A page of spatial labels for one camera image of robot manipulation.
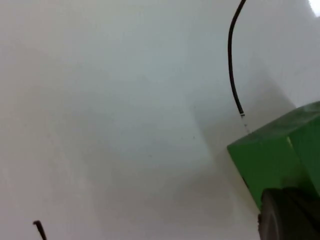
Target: green object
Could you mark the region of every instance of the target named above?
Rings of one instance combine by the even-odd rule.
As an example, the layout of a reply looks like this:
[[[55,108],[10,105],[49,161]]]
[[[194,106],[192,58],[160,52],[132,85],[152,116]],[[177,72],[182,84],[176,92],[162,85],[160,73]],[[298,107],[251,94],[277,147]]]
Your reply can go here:
[[[227,147],[259,209],[266,188],[320,194],[320,102],[297,108]]]

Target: green box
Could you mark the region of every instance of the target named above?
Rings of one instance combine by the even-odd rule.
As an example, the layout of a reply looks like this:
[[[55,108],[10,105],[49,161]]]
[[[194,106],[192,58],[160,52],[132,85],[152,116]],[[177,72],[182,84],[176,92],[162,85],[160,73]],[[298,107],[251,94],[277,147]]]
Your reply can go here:
[[[320,193],[320,101],[297,108],[227,147],[257,206],[266,188]]]

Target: white wall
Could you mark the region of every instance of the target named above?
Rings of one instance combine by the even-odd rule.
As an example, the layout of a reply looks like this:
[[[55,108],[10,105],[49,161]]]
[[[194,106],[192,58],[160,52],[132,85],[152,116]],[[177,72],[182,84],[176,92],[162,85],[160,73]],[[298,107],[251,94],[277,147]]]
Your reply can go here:
[[[0,233],[256,240],[226,145],[246,132],[227,35],[237,0],[2,0]],[[248,0],[236,84],[256,129],[319,98],[308,1]]]

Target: white surface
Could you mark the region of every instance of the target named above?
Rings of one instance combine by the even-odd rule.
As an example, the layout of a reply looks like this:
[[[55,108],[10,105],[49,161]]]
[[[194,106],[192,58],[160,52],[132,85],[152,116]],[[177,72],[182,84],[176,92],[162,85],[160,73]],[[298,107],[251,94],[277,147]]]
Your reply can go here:
[[[237,0],[0,2],[0,232],[35,240],[257,240],[226,146],[246,132]],[[308,0],[248,0],[234,74],[252,130],[319,99]]]

